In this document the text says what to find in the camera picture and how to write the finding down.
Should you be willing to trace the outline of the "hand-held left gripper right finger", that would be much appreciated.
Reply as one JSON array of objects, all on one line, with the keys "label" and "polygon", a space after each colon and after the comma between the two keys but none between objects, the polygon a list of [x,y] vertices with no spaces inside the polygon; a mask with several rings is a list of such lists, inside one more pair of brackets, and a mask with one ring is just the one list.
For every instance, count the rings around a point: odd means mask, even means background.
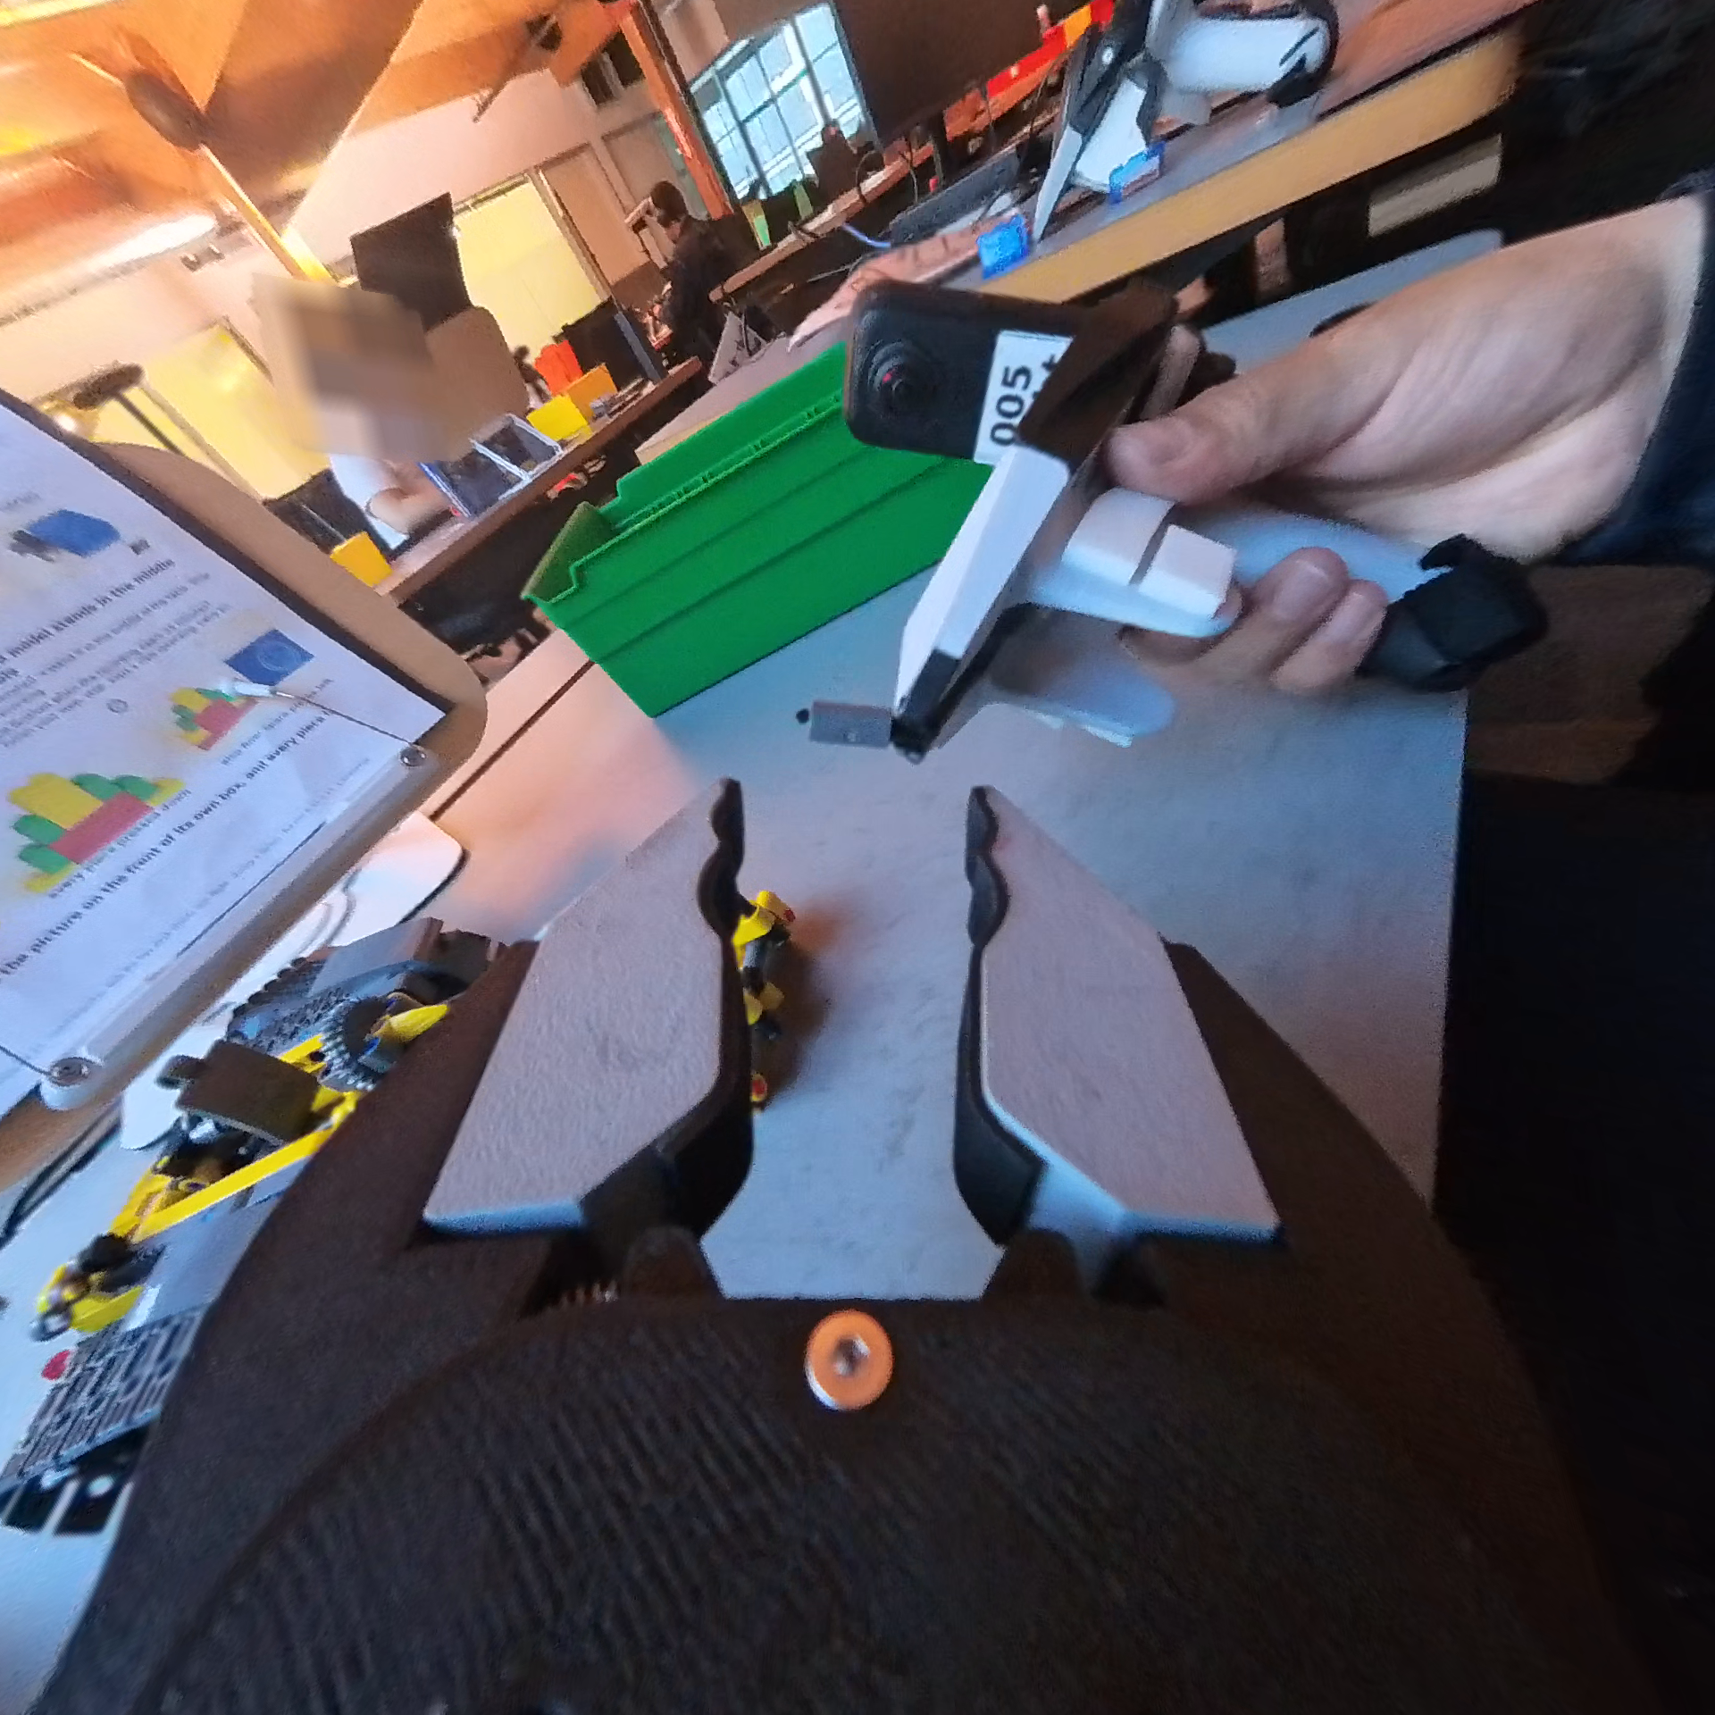
[{"label": "hand-held left gripper right finger", "polygon": [[1142,1242],[1267,1247],[1280,1214],[1167,944],[996,787],[965,812],[955,1185],[1097,1290]]}]

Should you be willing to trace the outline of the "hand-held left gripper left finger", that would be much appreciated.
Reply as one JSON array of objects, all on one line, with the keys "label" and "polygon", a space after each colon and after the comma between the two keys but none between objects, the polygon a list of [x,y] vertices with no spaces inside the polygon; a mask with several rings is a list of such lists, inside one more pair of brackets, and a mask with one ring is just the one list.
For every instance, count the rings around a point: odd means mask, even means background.
[{"label": "hand-held left gripper left finger", "polygon": [[754,1058],[733,949],[740,783],[719,781],[533,947],[440,1178],[435,1233],[697,1237],[754,1162]]}]

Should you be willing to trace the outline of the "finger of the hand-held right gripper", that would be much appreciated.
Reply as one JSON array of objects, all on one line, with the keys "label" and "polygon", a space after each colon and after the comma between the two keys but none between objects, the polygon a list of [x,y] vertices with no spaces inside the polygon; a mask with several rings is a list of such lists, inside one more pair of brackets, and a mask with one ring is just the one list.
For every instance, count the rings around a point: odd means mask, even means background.
[{"label": "finger of the hand-held right gripper", "polygon": [[888,740],[899,756],[921,762],[937,745],[1026,551],[1072,479],[1071,465],[1035,447],[992,469],[901,633]]}]

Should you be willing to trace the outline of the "yellow toy brick assembly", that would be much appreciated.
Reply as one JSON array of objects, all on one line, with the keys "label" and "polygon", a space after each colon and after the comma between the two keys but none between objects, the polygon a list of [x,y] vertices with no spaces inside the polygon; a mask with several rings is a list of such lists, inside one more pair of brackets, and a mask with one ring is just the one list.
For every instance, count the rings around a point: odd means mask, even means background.
[{"label": "yellow toy brick assembly", "polygon": [[758,890],[740,906],[731,946],[751,1047],[749,1101],[753,1110],[762,1110],[771,1101],[769,1069],[774,1051],[787,1033],[785,994],[776,981],[776,965],[792,947],[797,915],[785,897],[771,888]]}]

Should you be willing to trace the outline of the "person's right forearm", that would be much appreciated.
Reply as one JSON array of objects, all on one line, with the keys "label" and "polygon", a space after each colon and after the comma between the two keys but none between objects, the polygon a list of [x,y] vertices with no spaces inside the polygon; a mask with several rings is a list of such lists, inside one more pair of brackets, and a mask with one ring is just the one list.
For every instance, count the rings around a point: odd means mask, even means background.
[{"label": "person's right forearm", "polygon": [[1664,199],[1694,199],[1705,215],[1683,352],[1633,481],[1598,528],[1560,553],[1562,565],[1714,570],[1714,170]]}]

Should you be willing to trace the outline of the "grey desk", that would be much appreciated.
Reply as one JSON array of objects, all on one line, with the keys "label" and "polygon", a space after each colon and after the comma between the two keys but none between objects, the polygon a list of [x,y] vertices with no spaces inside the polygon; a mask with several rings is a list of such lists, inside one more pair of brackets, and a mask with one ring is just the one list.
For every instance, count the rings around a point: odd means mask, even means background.
[{"label": "grey desk", "polygon": [[224,1215],[101,1576],[36,1712],[1239,1712],[1358,1685],[1399,1642],[1430,1694],[1490,1619],[1453,1526],[1326,1387],[1164,1310],[976,1299],[996,1244],[955,1189],[972,946],[967,824],[994,787],[1117,887],[1024,956],[1024,1051],[1092,1056],[1124,908],[1215,933],[1246,976],[1321,935],[1369,1024],[1405,953],[1335,928],[1328,860],[1382,878],[1449,840],[1462,694],[1183,703],[1133,749],[978,717],[917,767],[790,735],[815,670],[876,674],[903,594],[674,715],[744,776],[762,867],[813,899],[817,1030],[754,1126],[628,1144],[520,1226],[428,1215],[526,987],[504,955],[428,1062],[285,1190]]}]

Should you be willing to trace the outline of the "person's right hand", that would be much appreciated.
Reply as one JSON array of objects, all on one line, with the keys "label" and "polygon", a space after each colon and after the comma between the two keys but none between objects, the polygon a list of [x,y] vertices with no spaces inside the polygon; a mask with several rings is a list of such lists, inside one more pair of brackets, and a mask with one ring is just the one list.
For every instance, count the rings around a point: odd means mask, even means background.
[{"label": "person's right hand", "polygon": [[1639,470],[1703,258],[1692,197],[1501,249],[1128,426],[1108,474],[1176,504],[1267,501],[1564,565]]}]

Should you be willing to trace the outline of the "patterned paper sheet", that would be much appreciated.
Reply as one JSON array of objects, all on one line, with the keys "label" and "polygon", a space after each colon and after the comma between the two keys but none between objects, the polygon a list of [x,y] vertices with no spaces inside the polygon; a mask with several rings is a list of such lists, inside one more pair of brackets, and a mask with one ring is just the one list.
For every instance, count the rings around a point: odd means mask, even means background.
[{"label": "patterned paper sheet", "polygon": [[976,227],[942,231],[912,245],[876,252],[867,263],[847,274],[835,294],[804,317],[790,336],[792,345],[803,345],[828,327],[846,320],[858,299],[881,286],[942,286],[955,276],[978,265],[980,233]]}]

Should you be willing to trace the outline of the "green plastic bin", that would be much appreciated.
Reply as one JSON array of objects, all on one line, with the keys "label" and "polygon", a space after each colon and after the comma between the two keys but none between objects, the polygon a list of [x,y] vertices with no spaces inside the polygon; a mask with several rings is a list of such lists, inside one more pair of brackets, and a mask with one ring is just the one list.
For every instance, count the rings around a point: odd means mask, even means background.
[{"label": "green plastic bin", "polygon": [[526,603],[649,719],[905,585],[992,470],[871,447],[833,347],[579,504]]}]

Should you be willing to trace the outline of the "grey yellow toy brick vehicle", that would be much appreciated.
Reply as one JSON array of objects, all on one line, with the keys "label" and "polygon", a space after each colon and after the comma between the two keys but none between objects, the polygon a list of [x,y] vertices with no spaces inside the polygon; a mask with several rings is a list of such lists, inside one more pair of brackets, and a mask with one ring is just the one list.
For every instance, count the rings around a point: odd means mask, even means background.
[{"label": "grey yellow toy brick vehicle", "polygon": [[285,1194],[508,944],[420,915],[302,955],[197,1053],[113,1219],[42,1287],[45,1399],[8,1449],[11,1533],[99,1535],[131,1489],[204,1319]]}]

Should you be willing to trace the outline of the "black upright panel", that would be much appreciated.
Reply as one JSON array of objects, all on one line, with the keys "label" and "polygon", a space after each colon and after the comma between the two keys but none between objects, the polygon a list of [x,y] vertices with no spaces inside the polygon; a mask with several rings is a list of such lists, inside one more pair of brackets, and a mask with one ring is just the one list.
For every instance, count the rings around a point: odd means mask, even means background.
[{"label": "black upright panel", "polygon": [[1042,47],[1039,2],[835,2],[880,143],[905,140]]}]

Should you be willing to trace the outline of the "yellow storage box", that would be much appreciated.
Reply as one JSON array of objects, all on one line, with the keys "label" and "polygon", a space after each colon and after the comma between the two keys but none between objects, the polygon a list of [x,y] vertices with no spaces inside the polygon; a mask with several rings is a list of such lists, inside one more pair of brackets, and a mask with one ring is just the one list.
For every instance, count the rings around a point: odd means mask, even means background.
[{"label": "yellow storage box", "polygon": [[528,426],[556,445],[587,440],[612,415],[622,390],[606,363],[587,370],[567,390],[533,408]]}]

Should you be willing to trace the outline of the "idle hand-held gripper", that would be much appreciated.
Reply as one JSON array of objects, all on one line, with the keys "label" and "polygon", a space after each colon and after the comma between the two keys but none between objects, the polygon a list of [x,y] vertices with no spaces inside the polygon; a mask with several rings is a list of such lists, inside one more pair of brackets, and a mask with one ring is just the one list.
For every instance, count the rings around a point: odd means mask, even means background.
[{"label": "idle hand-held gripper", "polygon": [[1242,99],[1287,111],[1317,97],[1340,43],[1340,13],[1326,2],[1114,4],[1071,54],[1033,243],[1072,190],[1106,199],[1110,170],[1158,143],[1162,126],[1201,127]]}]

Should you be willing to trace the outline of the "wood-edged grey table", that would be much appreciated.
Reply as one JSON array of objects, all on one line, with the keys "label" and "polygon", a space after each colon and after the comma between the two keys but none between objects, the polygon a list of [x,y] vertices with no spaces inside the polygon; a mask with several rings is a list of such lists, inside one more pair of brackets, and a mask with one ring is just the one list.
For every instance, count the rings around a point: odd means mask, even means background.
[{"label": "wood-edged grey table", "polygon": [[[1340,4],[1355,29],[1344,36],[1333,76],[1314,101],[1287,111],[1255,101],[1212,124],[1169,138],[1158,183],[1117,206],[1072,210],[1017,270],[985,283],[980,267],[946,281],[960,290],[1042,302],[1087,301],[1131,277],[1169,281],[1169,269],[1203,267],[1228,254],[1285,211],[1380,168],[1398,167],[1498,117],[1519,79],[1526,4]],[[737,277],[731,299],[792,285],[769,311],[783,317],[826,304],[862,263],[838,261],[831,236],[794,251],[772,269]],[[735,379],[656,436],[660,447],[842,338],[846,319],[815,338],[778,342]]]}]

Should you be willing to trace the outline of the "dark wooden table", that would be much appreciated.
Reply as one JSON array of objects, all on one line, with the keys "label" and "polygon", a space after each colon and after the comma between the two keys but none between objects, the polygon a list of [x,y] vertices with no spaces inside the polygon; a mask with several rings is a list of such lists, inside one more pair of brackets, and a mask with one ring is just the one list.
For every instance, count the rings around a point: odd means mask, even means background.
[{"label": "dark wooden table", "polygon": [[706,392],[708,376],[710,369],[692,358],[663,379],[622,395],[594,429],[563,445],[497,504],[474,519],[436,526],[404,549],[378,592],[408,606],[465,569],[472,579],[499,569],[504,585],[524,590],[547,547],[587,497],[576,479],[594,476],[595,490],[610,495],[619,478],[637,467],[640,444],[694,404]]}]

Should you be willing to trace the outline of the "clear acrylic box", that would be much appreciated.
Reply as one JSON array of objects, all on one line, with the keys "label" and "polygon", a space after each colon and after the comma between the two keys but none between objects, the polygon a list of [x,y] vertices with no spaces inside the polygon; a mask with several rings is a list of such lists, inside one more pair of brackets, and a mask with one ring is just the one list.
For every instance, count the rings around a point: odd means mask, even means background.
[{"label": "clear acrylic box", "polygon": [[508,413],[487,424],[458,456],[424,461],[419,469],[454,517],[474,520],[522,490],[562,453],[560,440]]}]

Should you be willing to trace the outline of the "person's dark clothed body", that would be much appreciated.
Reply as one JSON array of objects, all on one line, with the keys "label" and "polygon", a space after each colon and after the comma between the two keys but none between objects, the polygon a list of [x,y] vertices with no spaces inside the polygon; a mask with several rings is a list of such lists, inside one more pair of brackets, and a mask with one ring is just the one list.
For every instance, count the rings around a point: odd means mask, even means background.
[{"label": "person's dark clothed body", "polygon": [[1435,1212],[1664,1712],[1712,1712],[1712,572],[1533,574],[1469,701]]}]

